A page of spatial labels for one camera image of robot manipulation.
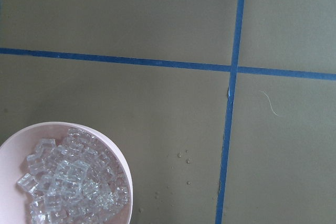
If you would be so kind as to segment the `clear ice cubes pile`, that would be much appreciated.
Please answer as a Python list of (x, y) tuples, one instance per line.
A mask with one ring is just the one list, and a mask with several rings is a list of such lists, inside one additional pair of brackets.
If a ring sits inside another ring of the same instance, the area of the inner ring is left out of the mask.
[(120, 162), (86, 131), (69, 128), (60, 142), (41, 138), (26, 163), (17, 185), (30, 198), (30, 223), (108, 223), (130, 203)]

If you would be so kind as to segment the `pink bowl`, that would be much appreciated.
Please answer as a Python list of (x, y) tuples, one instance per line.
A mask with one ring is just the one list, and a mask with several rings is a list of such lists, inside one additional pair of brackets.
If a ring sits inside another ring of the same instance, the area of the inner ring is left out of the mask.
[(17, 180), (27, 173), (26, 156), (41, 138), (62, 140), (74, 127), (94, 135), (119, 160), (126, 176), (129, 203), (109, 223), (130, 223), (133, 209), (133, 183), (127, 161), (119, 148), (104, 134), (90, 127), (67, 122), (43, 122), (28, 126), (10, 136), (1, 145), (1, 223), (31, 223), (28, 197), (17, 187)]

